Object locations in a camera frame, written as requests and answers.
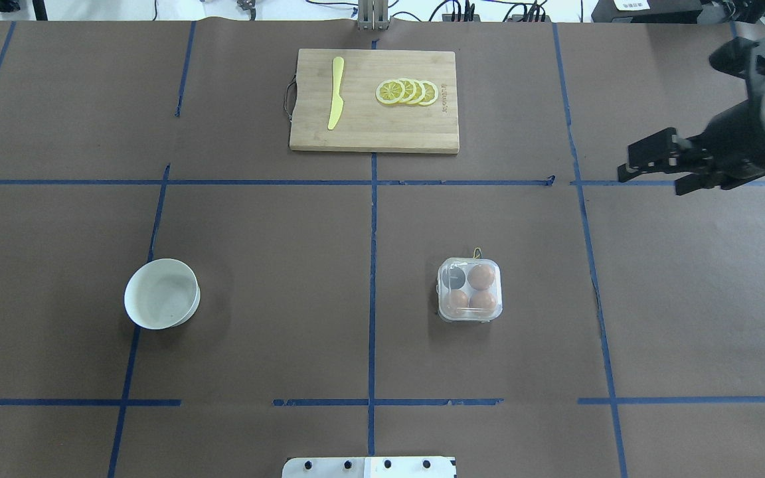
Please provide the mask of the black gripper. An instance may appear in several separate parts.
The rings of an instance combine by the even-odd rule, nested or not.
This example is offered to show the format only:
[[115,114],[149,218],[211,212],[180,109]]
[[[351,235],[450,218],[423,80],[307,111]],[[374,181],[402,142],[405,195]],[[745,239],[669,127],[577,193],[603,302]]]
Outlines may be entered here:
[[765,177],[765,125],[760,106],[744,101],[720,113],[702,133],[677,138],[667,127],[628,146],[628,160],[617,167],[617,181],[640,175],[682,173],[675,194],[741,187]]

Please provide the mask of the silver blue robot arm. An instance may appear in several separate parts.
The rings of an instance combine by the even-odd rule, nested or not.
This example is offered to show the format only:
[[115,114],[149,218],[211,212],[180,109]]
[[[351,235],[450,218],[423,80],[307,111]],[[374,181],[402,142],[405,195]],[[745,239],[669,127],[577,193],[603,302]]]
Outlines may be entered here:
[[617,181],[680,175],[673,188],[683,196],[729,191],[765,177],[765,72],[744,68],[732,76],[746,82],[746,100],[715,115],[701,133],[682,137],[676,127],[666,127],[628,145]]

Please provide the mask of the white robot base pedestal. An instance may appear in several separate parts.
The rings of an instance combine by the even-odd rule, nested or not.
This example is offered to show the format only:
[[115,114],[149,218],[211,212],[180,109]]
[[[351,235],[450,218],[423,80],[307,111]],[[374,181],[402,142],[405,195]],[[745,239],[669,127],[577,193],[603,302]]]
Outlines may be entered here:
[[454,457],[295,457],[282,477],[456,477]]

